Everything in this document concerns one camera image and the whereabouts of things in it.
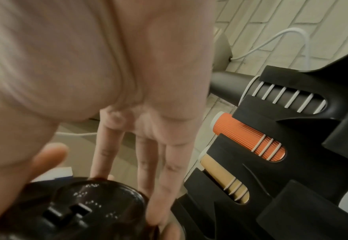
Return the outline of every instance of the black container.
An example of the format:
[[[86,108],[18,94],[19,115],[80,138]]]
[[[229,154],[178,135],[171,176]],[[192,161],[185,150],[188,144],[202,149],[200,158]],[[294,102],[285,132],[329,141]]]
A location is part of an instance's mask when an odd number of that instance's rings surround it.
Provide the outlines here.
[[[28,184],[0,218],[0,239],[157,239],[148,199],[124,184],[68,178]]]

